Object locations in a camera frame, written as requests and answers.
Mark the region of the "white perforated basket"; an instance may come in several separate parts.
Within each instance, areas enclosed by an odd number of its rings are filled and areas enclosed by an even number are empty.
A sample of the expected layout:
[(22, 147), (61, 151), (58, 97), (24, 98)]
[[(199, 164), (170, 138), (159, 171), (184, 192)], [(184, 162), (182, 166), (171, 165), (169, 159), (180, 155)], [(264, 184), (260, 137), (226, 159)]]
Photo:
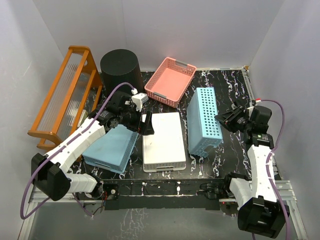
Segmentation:
[(186, 152), (178, 112), (154, 113), (154, 134), (142, 137), (143, 170), (146, 173), (181, 171), (186, 168)]

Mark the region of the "dark blue perforated basket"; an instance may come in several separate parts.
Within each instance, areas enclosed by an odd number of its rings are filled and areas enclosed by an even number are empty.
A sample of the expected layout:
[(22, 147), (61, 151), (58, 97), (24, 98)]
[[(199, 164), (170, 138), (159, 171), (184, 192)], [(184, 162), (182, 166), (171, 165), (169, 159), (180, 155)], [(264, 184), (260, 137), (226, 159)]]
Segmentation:
[(186, 110), (188, 152), (206, 158), (212, 148), (223, 142), (218, 115), (215, 89), (198, 87)]

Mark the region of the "light blue perforated basket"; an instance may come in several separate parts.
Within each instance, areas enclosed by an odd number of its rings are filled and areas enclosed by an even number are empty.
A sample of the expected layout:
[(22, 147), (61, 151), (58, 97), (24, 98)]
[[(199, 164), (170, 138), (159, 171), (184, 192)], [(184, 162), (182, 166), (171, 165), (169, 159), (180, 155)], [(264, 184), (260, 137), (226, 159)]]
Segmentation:
[(86, 164), (122, 174), (128, 164), (138, 133), (123, 125), (112, 128), (82, 154)]

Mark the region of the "large black plastic bucket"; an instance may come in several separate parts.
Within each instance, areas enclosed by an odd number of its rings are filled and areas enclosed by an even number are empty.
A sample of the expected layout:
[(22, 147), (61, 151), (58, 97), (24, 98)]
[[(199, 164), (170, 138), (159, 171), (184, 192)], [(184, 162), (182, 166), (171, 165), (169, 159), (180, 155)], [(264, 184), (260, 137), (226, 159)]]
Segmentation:
[(130, 83), (139, 93), (145, 92), (138, 57), (132, 51), (115, 49), (106, 53), (100, 60), (100, 69), (106, 97), (124, 82)]

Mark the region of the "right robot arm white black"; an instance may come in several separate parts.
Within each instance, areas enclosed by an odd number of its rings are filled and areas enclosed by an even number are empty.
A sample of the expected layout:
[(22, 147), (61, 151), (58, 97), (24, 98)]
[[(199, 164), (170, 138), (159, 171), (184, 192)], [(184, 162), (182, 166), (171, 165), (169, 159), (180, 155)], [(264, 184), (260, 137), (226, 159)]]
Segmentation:
[(275, 239), (286, 226), (290, 209), (277, 190), (272, 156), (273, 137), (268, 134), (272, 111), (256, 105), (252, 110), (237, 103), (214, 118), (231, 133), (241, 132), (251, 165), (251, 178), (229, 173), (223, 194), (238, 204), (237, 225), (242, 231)]

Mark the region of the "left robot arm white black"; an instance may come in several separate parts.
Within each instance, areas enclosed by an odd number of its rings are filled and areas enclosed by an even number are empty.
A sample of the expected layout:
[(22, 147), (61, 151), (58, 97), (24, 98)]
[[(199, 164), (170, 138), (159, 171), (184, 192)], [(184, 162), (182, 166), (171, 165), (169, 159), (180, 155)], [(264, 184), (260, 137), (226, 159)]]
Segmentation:
[(103, 187), (91, 175), (69, 174), (73, 163), (94, 142), (118, 125), (143, 136), (154, 134), (152, 112), (147, 111), (142, 119), (142, 109), (148, 101), (146, 93), (131, 94), (116, 91), (103, 104), (92, 111), (82, 125), (53, 150), (31, 159), (31, 183), (53, 201), (68, 193), (86, 193), (97, 200), (103, 195)]

